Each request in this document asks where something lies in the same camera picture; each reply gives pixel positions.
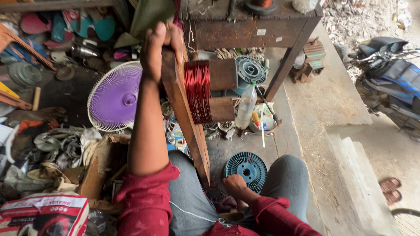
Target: red enameled copper wire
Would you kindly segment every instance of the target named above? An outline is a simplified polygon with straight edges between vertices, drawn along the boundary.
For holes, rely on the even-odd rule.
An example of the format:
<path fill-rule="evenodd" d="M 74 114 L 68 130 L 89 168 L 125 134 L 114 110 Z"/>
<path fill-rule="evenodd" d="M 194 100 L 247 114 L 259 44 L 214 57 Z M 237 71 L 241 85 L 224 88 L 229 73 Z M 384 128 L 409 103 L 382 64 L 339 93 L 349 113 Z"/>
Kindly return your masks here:
<path fill-rule="evenodd" d="M 267 8 L 271 5 L 272 1 L 273 0 L 252 0 L 251 3 L 259 7 Z"/>
<path fill-rule="evenodd" d="M 207 60 L 186 62 L 184 85 L 194 123 L 213 123 L 209 105 L 211 96 L 209 62 Z"/>

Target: gray jeans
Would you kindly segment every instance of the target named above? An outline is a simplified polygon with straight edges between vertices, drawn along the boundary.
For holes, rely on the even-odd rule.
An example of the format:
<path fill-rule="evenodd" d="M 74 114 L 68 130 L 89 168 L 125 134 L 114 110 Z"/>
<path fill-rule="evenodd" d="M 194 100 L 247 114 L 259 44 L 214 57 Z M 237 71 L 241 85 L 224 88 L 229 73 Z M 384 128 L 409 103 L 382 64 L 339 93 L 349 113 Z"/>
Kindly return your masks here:
<path fill-rule="evenodd" d="M 180 151 L 169 152 L 169 159 L 180 171 L 176 180 L 169 181 L 171 202 L 186 212 L 217 221 L 220 216 L 213 203 L 204 194 L 191 160 Z M 290 207 L 287 210 L 307 223 L 308 182 L 309 176 L 305 163 L 294 155 L 284 155 L 272 164 L 260 195 L 289 199 Z M 173 214 L 169 225 L 170 235 L 175 233 L 175 235 L 198 236 L 215 224 L 184 213 L 173 204 L 170 205 Z M 258 232 L 252 209 L 249 207 L 244 213 L 245 217 L 236 224 Z"/>

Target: hand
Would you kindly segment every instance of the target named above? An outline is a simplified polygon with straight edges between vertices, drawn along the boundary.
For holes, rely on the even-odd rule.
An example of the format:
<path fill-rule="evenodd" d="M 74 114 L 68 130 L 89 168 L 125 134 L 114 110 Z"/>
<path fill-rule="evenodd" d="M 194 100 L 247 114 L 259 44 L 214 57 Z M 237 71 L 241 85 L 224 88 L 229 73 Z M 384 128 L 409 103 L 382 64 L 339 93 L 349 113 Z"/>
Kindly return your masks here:
<path fill-rule="evenodd" d="M 222 180 L 222 183 L 228 194 L 237 199 L 241 199 L 242 193 L 248 188 L 244 178 L 239 174 L 229 175 Z"/>
<path fill-rule="evenodd" d="M 244 178 L 239 174 L 229 175 L 222 180 L 228 194 L 232 195 L 237 200 L 242 200 L 248 205 L 251 205 L 254 200 L 261 197 L 256 192 L 247 187 Z"/>
<path fill-rule="evenodd" d="M 183 33 L 175 24 L 158 22 L 155 29 L 146 31 L 146 39 L 140 53 L 143 78 L 159 83 L 162 70 L 162 46 L 171 46 L 178 63 L 183 62 Z"/>

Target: purple fan blade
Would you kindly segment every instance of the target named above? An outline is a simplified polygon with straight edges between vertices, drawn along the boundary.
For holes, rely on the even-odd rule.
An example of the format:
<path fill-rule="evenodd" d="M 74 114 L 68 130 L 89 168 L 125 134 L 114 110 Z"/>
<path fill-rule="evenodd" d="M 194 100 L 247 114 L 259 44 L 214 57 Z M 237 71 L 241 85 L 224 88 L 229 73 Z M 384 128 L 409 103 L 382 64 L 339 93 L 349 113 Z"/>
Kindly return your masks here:
<path fill-rule="evenodd" d="M 142 72 L 138 66 L 122 66 L 98 84 L 89 103 L 97 128 L 119 130 L 134 121 Z"/>

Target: red sleeve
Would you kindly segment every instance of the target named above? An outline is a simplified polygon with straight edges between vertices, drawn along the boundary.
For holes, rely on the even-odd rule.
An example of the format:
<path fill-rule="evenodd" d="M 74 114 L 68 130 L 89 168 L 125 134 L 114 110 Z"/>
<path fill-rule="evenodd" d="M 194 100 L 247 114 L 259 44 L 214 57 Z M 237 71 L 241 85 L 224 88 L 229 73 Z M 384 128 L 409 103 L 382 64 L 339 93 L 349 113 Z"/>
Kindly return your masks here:
<path fill-rule="evenodd" d="M 290 202 L 286 198 L 260 197 L 252 203 L 258 227 L 268 229 L 273 235 L 322 236 L 311 226 L 288 212 Z"/>
<path fill-rule="evenodd" d="M 168 235 L 172 218 L 169 181 L 179 176 L 179 169 L 169 161 L 156 174 L 137 177 L 126 174 L 115 195 L 123 209 L 118 217 L 118 235 Z"/>

